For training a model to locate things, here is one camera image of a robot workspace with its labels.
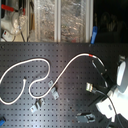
metal bracket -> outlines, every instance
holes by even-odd
[[[111,78],[108,75],[107,69],[101,64],[101,62],[98,59],[95,59],[92,61],[93,66],[97,69],[98,73],[101,75],[103,80],[105,81],[105,88],[108,88],[108,91],[110,88],[112,88],[114,85],[116,85],[116,82],[113,82]]]
[[[48,83],[48,85],[49,85],[49,88],[51,88],[52,85],[53,85],[53,81],[51,80],[51,81]],[[56,87],[53,87],[53,88],[52,88],[51,93],[52,93],[52,95],[53,95],[53,97],[54,97],[55,100],[57,100],[57,99],[59,98],[59,94],[58,94],[58,92],[57,92],[57,88],[56,88]]]
[[[93,114],[77,114],[78,123],[91,123],[95,122],[95,116]]]
[[[38,109],[40,109],[42,107],[42,105],[45,104],[44,99],[39,99],[38,101],[36,101],[36,103],[30,108],[32,113],[35,113],[36,111],[38,111]]]

white object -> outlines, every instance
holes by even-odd
[[[117,84],[120,86],[122,82],[122,78],[124,76],[124,71],[126,68],[126,62],[123,62],[120,67],[118,68],[118,74],[117,74]]]
[[[88,53],[83,53],[83,54],[79,54],[77,56],[75,56],[74,58],[72,58],[68,64],[65,66],[65,68],[62,70],[62,72],[60,73],[60,75],[57,77],[56,81],[53,83],[53,85],[49,88],[49,90],[42,96],[34,96],[32,93],[31,93],[31,87],[33,86],[33,84],[35,84],[36,82],[40,82],[40,81],[43,81],[45,80],[49,74],[50,74],[50,63],[46,60],[46,59],[43,59],[43,58],[35,58],[35,59],[30,59],[30,60],[26,60],[26,61],[22,61],[22,62],[19,62],[17,64],[14,64],[13,66],[11,66],[9,69],[7,69],[4,74],[2,75],[1,79],[0,79],[0,84],[2,83],[2,80],[4,79],[5,75],[11,70],[13,69],[14,67],[17,67],[19,65],[22,65],[22,64],[26,64],[26,63],[29,63],[29,62],[33,62],[33,61],[44,61],[45,63],[47,63],[48,65],[48,72],[46,74],[46,76],[44,78],[41,78],[41,79],[37,79],[37,80],[34,80],[30,85],[29,85],[29,94],[32,98],[35,98],[35,99],[40,99],[40,98],[43,98],[45,96],[47,96],[49,94],[49,92],[53,89],[53,87],[55,86],[55,84],[58,82],[58,80],[60,79],[60,77],[63,75],[63,73],[66,71],[66,69],[69,67],[69,65],[74,61],[76,60],[77,58],[79,57],[82,57],[82,56],[87,56],[87,57],[92,57],[92,58],[95,58],[95,59],[98,59],[100,61],[100,63],[104,66],[103,62],[97,57],[97,56],[94,56],[94,55],[91,55],[91,54],[88,54]],[[20,95],[12,102],[10,103],[7,103],[7,102],[4,102],[1,97],[0,97],[0,101],[5,104],[5,105],[12,105],[14,104],[20,97],[21,95],[23,94],[23,91],[24,91],[24,88],[25,88],[25,83],[26,83],[26,80],[23,80],[24,83],[23,83],[23,88],[22,88],[22,91],[20,93]]]
[[[12,42],[14,40],[14,35],[11,35],[8,31],[4,30],[2,37],[7,41],[7,42]]]
[[[5,40],[1,38],[1,42],[5,42]]]
[[[118,88],[116,88],[114,92],[110,91],[108,96],[116,107],[117,114],[121,114],[125,119],[128,120],[128,94],[123,94],[118,90]],[[115,112],[108,98],[106,98],[104,101],[101,100],[96,104],[96,107],[108,119],[112,118],[112,121],[115,121]]]

black surface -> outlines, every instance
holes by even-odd
[[[119,55],[128,56],[127,44],[54,44],[54,43],[6,43],[0,44],[0,76],[13,64],[30,58],[42,57],[49,60],[51,72],[49,77],[32,87],[34,95],[44,94],[48,90],[48,82],[55,81],[66,64],[77,54],[91,53],[98,56],[106,65],[108,73],[116,80]],[[66,70],[57,83],[59,99],[54,100],[51,93],[45,97],[45,105],[32,114],[29,108],[35,99],[28,94],[29,84],[36,77],[43,77],[47,72],[44,62],[32,62],[14,68],[4,78],[0,86],[0,96],[5,101],[14,100],[22,89],[22,80],[27,77],[25,91],[13,105],[0,103],[0,116],[6,118],[1,128],[105,128],[109,122],[92,102],[99,95],[86,92],[86,82],[104,85],[102,78],[92,65],[92,58],[80,57]],[[78,113],[92,113],[95,123],[77,123]],[[120,116],[124,126],[128,122]]]

metal clip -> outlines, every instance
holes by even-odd
[[[49,83],[48,83],[49,87],[52,87],[53,85],[53,81],[51,80]],[[54,97],[55,100],[57,100],[59,98],[59,94],[57,92],[57,88],[56,87],[53,87],[52,90],[51,90],[51,93]]]
[[[90,123],[95,121],[95,116],[93,114],[77,114],[76,116],[78,123]]]
[[[36,101],[36,103],[30,108],[32,113],[35,113],[36,111],[38,111],[38,109],[41,108],[42,105],[45,104],[44,99],[39,99],[38,101]]]

power cord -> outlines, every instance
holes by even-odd
[[[2,80],[4,79],[5,75],[10,71],[12,70],[13,68],[19,66],[19,65],[22,65],[22,64],[26,64],[26,63],[29,63],[29,62],[33,62],[33,61],[44,61],[45,63],[47,63],[48,65],[48,72],[46,74],[46,76],[44,78],[41,78],[41,79],[38,79],[38,80],[34,80],[30,85],[29,85],[29,94],[32,98],[35,98],[35,99],[40,99],[40,98],[43,98],[45,96],[48,95],[48,93],[52,90],[52,88],[55,86],[55,84],[58,82],[58,80],[60,79],[60,77],[63,75],[63,73],[66,71],[66,69],[69,67],[69,65],[74,61],[76,60],[77,58],[79,57],[82,57],[82,56],[87,56],[87,57],[91,57],[91,58],[95,58],[95,59],[98,59],[99,62],[104,66],[103,62],[97,57],[97,56],[94,56],[94,55],[91,55],[91,54],[88,54],[88,53],[83,53],[83,54],[79,54],[77,56],[75,56],[74,58],[72,58],[68,64],[65,66],[65,68],[62,70],[62,72],[60,73],[60,75],[57,77],[57,79],[55,80],[54,84],[52,85],[51,88],[49,88],[49,90],[42,96],[34,96],[32,93],[31,93],[31,87],[36,83],[36,82],[40,82],[40,81],[43,81],[45,80],[49,74],[50,74],[50,63],[46,60],[46,59],[43,59],[43,58],[35,58],[35,59],[30,59],[30,60],[26,60],[26,61],[22,61],[22,62],[19,62],[17,64],[14,64],[13,66],[11,66],[9,69],[7,69],[4,74],[2,75],[2,77],[0,78],[0,84],[2,83]],[[1,98],[0,98],[0,101],[5,104],[5,105],[11,105],[11,104],[14,104],[19,98],[20,96],[23,94],[23,91],[24,91],[24,88],[25,88],[25,84],[23,84],[23,88],[22,88],[22,91],[20,93],[20,95],[12,102],[10,103],[7,103],[7,102],[4,102]]]
[[[118,119],[118,121],[119,121],[121,127],[124,128],[124,126],[123,126],[123,124],[121,123],[120,118],[119,118],[119,116],[118,116],[118,114],[117,114],[117,112],[116,112],[115,106],[114,106],[114,104],[113,104],[111,98],[110,98],[108,95],[106,95],[105,93],[103,93],[103,92],[97,90],[96,88],[94,88],[93,85],[92,85],[92,84],[89,84],[89,83],[87,83],[86,90],[89,91],[89,92],[92,92],[92,93],[94,93],[94,94],[100,93],[100,94],[104,95],[105,97],[107,97],[107,98],[110,100],[111,104],[112,104],[112,107],[113,107],[113,109],[114,109],[115,115],[117,116],[117,119]]]

